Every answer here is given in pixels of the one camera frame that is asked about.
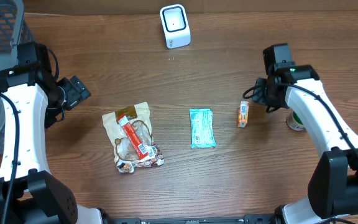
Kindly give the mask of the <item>orange small box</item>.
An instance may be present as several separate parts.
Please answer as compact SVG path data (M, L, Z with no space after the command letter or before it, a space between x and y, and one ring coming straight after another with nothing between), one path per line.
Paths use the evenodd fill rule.
M249 118L249 102L241 101L238 108L237 127L244 128L248 123L248 118Z

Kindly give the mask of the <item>green lid jar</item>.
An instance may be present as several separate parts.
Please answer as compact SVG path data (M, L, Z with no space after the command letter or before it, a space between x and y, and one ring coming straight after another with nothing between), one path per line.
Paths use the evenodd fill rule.
M292 111L288 114L288 116L286 118L286 123L287 123L287 126L294 131L305 130L303 123L301 122L300 118L297 116L297 114L294 111Z

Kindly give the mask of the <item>red stick packet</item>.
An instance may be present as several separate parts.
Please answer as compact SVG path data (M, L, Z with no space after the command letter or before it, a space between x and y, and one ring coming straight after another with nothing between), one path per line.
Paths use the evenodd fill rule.
M132 127L131 123L129 122L127 116L125 114L122 114L119 117L118 120L119 125L129 138L132 146L135 149L135 152L140 160L146 158L149 153L146 150L146 147L142 144L142 141L138 137L137 133L135 132L135 129Z

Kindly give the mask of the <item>teal tissue packet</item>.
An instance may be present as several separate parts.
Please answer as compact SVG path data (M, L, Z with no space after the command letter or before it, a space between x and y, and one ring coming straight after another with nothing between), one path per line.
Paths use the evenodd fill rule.
M213 134L213 112L211 109L189 109L191 123L191 148L216 147Z

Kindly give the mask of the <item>beige snack pouch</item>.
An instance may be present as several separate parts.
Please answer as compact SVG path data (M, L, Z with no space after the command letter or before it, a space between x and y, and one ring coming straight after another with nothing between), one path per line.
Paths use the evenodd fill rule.
M158 167L165 163L152 134L148 103L104 114L102 120L119 172L133 173L137 167Z

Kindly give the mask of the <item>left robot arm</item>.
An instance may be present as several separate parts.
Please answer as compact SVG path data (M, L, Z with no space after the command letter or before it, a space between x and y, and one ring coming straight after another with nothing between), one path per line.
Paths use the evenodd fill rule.
M5 113L0 223L110 223L103 209L78 205L50 173L45 130L91 95L78 77L59 78L51 55L42 44L20 44L17 65L0 71Z

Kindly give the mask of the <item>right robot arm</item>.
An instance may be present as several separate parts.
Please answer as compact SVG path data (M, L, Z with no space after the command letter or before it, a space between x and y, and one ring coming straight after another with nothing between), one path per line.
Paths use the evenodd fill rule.
M288 44L263 51L266 78L258 78L244 98L266 112L291 109L313 140L319 162L305 198L275 209L270 223L331 223L358 214L358 135L330 102L311 65L297 65Z

